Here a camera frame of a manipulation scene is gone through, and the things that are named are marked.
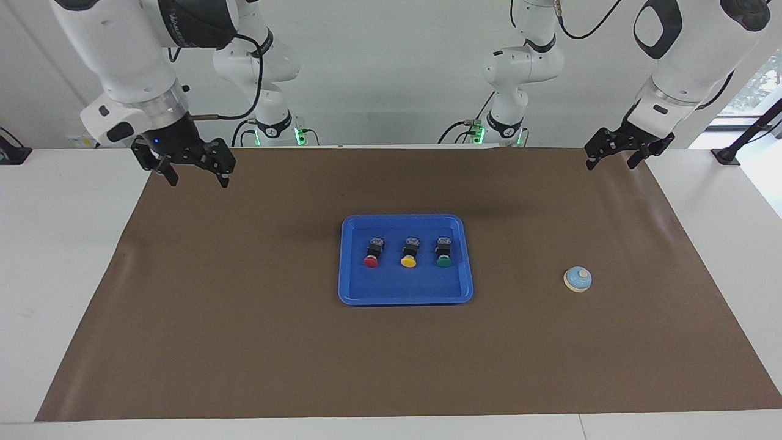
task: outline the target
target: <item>brown mat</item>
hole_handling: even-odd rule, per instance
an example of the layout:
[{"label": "brown mat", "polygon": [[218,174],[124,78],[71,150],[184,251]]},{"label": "brown mat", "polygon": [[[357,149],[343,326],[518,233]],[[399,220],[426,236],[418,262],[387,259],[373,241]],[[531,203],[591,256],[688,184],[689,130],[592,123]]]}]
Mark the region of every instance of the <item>brown mat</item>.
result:
[{"label": "brown mat", "polygon": [[[657,182],[581,150],[236,150],[147,183],[37,420],[782,407]],[[342,220],[450,212],[475,296],[353,308]],[[570,266],[592,270],[574,294]]]}]

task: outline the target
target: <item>blue tray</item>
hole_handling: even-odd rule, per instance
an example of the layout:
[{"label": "blue tray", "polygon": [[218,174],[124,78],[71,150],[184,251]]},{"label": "blue tray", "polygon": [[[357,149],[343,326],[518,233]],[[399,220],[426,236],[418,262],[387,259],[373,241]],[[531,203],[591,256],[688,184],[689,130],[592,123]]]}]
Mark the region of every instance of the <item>blue tray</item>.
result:
[{"label": "blue tray", "polygon": [[[373,236],[386,241],[379,266],[364,265]],[[412,269],[403,267],[402,247],[409,236],[421,240]],[[435,245],[449,236],[453,265],[436,264]],[[345,219],[339,256],[339,299],[348,305],[460,304],[472,298],[472,274],[465,227],[449,214],[352,215]]]}]

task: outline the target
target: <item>wall outlet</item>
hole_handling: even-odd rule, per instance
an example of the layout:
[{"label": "wall outlet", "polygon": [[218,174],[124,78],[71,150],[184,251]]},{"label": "wall outlet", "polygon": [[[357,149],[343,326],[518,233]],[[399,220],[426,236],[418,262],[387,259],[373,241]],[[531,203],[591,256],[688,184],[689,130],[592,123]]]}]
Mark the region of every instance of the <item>wall outlet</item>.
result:
[{"label": "wall outlet", "polygon": [[73,148],[96,148],[98,142],[90,135],[68,136],[68,141]]}]

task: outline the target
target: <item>black stand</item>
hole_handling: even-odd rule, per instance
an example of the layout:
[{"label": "black stand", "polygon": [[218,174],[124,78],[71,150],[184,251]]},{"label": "black stand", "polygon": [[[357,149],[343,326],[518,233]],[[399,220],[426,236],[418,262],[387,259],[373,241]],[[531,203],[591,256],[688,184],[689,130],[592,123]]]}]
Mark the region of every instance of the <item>black stand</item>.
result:
[{"label": "black stand", "polygon": [[760,133],[771,121],[774,120],[779,114],[782,113],[782,99],[777,101],[771,106],[769,111],[765,112],[743,135],[736,139],[736,142],[730,144],[730,146],[723,149],[714,149],[712,154],[717,161],[723,165],[741,165],[736,160],[736,153],[741,150],[742,146],[747,145],[747,142],[752,140],[758,133]]},{"label": "black stand", "polygon": [[0,136],[0,165],[21,165],[32,151],[25,146],[13,146]]}]

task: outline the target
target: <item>white table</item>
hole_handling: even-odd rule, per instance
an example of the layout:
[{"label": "white table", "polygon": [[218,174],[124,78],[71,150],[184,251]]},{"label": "white table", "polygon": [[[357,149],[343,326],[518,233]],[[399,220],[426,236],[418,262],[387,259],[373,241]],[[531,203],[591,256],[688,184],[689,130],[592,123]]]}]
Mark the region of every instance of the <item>white table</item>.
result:
[{"label": "white table", "polygon": [[[708,151],[671,150],[649,165],[782,389],[782,219]],[[147,175],[129,150],[36,150],[0,167],[0,438],[782,438],[782,410],[31,423]]]}]

